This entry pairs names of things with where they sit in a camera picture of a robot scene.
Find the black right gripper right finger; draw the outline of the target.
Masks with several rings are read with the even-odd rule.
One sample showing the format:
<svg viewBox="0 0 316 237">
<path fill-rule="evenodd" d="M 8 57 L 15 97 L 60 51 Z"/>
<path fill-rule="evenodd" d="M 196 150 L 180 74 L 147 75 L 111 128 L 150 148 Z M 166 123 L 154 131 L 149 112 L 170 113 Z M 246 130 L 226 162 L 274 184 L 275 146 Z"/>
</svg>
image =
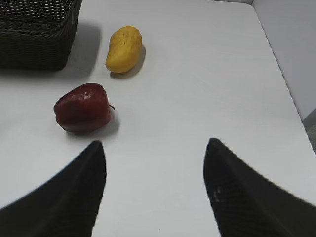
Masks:
<svg viewBox="0 0 316 237">
<path fill-rule="evenodd" d="M 207 195 L 222 237 L 314 237 L 316 207 L 287 192 L 209 139 L 203 166 Z"/>
</svg>

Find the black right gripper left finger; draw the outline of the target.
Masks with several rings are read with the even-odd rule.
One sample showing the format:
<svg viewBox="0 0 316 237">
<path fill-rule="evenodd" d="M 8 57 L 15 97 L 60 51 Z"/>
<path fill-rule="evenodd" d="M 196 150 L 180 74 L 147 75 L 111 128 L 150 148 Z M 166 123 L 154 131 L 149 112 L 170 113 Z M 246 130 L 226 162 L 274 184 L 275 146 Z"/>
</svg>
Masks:
<svg viewBox="0 0 316 237">
<path fill-rule="evenodd" d="M 90 237 L 106 184 L 100 141 L 46 183 L 0 210 L 2 237 Z"/>
</svg>

